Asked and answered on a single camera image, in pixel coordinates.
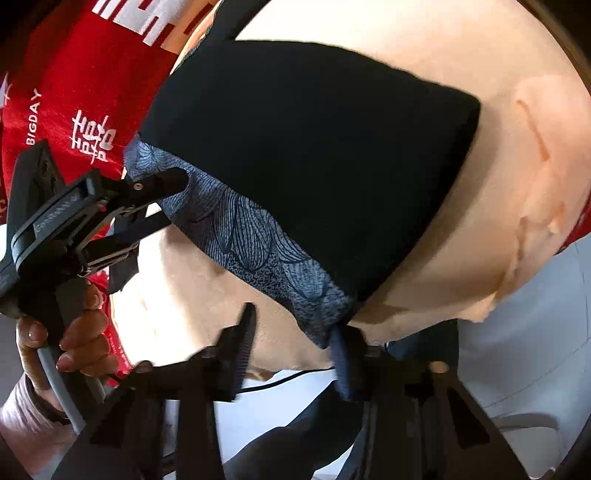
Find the person left hand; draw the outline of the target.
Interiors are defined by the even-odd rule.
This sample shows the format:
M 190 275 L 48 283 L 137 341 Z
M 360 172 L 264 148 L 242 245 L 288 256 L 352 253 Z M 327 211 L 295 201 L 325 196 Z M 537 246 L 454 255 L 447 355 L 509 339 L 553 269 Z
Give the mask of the person left hand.
M 113 375 L 119 367 L 118 358 L 110 352 L 104 335 L 108 319 L 102 311 L 103 295 L 91 282 L 86 281 L 84 307 L 60 340 L 62 351 L 56 363 L 60 372 L 80 371 L 88 377 Z M 35 394 L 60 414 L 64 410 L 57 400 L 39 361 L 37 350 L 47 340 L 43 325 L 31 317 L 23 317 L 16 325 L 17 348 L 25 375 L 31 381 Z

